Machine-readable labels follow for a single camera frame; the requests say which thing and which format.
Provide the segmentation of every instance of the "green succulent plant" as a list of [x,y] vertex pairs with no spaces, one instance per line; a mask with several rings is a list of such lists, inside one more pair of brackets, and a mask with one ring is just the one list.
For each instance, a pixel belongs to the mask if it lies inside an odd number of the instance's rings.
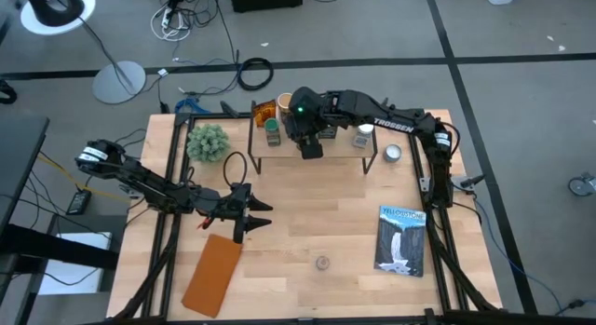
[[195,127],[188,133],[188,139],[186,153],[195,161],[219,161],[230,148],[229,138],[219,125]]

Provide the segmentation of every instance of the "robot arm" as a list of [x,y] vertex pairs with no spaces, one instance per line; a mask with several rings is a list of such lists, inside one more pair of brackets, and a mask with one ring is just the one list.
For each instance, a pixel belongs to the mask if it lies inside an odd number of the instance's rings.
[[395,105],[387,106],[354,90],[318,94],[310,88],[299,88],[291,96],[290,111],[286,132],[300,145],[304,159],[323,156],[317,133],[329,126],[346,129],[372,124],[416,136],[430,164],[427,203],[447,208],[453,205],[449,173],[452,134],[423,109],[398,110]]
[[220,196],[219,192],[196,184],[174,184],[143,167],[136,159],[126,156],[124,149],[114,142],[88,142],[76,159],[76,164],[89,175],[104,180],[117,179],[143,193],[152,209],[166,213],[192,213],[196,210],[206,217],[203,229],[208,228],[215,219],[233,220],[236,243],[242,243],[244,234],[250,230],[271,223],[270,220],[246,213],[246,209],[273,209],[254,197],[249,183],[232,183],[232,192],[227,196]]

